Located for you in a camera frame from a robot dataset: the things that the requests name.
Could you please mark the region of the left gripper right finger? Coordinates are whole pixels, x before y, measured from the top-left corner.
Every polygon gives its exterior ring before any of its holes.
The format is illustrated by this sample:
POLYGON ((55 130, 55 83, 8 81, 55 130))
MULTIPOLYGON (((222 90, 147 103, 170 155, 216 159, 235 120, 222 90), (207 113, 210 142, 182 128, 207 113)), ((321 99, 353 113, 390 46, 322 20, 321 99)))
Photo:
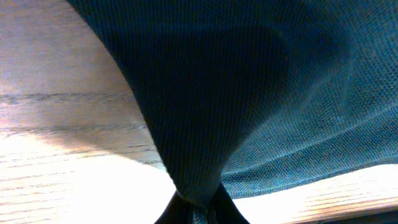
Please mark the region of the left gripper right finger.
POLYGON ((211 201, 211 224, 249 224, 242 216, 223 184, 220 184, 211 201))

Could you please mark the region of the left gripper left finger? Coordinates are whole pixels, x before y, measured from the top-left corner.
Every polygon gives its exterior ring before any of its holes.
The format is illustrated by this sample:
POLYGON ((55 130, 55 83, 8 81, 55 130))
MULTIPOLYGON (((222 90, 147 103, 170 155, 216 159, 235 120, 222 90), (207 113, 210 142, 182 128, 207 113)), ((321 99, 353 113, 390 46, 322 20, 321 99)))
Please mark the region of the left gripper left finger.
POLYGON ((193 205, 181 198, 177 191, 173 194, 161 216, 154 224, 192 224, 193 205))

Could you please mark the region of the black polo shirt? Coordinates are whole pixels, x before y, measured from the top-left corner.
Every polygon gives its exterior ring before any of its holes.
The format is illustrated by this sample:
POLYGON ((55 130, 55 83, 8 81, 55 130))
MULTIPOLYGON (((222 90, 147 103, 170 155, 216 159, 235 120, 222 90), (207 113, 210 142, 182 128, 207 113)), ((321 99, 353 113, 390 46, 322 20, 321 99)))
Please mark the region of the black polo shirt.
POLYGON ((396 0, 71 4, 191 203, 397 162, 396 0))

